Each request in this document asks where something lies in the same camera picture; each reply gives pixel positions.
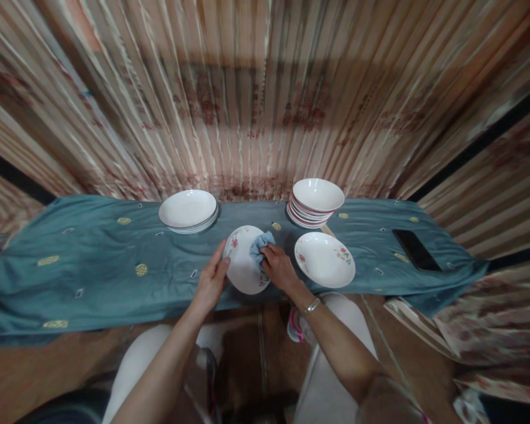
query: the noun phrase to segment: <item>blue rag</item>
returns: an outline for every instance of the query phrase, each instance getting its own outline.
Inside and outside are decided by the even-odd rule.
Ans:
[[[259,249],[267,246],[268,244],[275,244],[275,239],[273,238],[271,231],[258,236],[249,249],[249,256],[251,256],[253,260],[257,262],[261,270],[263,270],[263,265],[261,262],[263,262],[263,259],[265,259],[265,255],[259,252]]]

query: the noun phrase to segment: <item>smartphone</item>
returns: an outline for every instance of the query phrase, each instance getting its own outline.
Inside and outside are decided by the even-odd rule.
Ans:
[[[393,230],[393,234],[417,269],[420,271],[442,271],[415,233],[407,230]]]

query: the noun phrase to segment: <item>blue cloth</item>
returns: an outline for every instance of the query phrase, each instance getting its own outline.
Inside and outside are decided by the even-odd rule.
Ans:
[[[89,195],[51,203],[0,254],[0,335],[96,330],[179,316],[196,291],[194,271],[246,224],[274,234],[314,294],[331,290],[308,279],[294,260],[296,241],[310,230],[289,221],[286,202],[222,204],[219,221],[193,236],[172,233],[158,218],[159,206]],[[484,276],[488,266],[413,202],[347,199],[328,226],[356,265],[352,282],[337,291],[404,296],[427,316]],[[417,270],[394,228],[414,231],[442,272]],[[252,296],[229,284],[216,309],[281,297],[272,284]]]
[[[265,255],[261,253],[259,249],[267,246],[268,244],[275,244],[275,239],[271,234],[271,231],[267,231],[266,233],[258,236],[249,249],[249,256],[251,256],[253,260],[257,262],[261,270],[263,270],[263,259],[265,259]]]

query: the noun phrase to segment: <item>bracelet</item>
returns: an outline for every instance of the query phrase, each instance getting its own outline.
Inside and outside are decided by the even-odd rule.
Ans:
[[[318,306],[319,304],[320,304],[320,299],[317,297],[314,299],[314,302],[312,302],[308,308],[302,311],[302,315],[308,315],[309,313],[312,313],[312,311],[316,309],[316,306]]]

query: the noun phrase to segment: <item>stack of plates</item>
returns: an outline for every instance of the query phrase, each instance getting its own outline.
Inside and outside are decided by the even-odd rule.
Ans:
[[[307,178],[293,186],[287,214],[299,227],[320,228],[345,199],[337,185],[319,178]]]
[[[218,217],[218,202],[208,191],[185,190],[173,194],[159,208],[159,219],[177,234],[206,231]]]

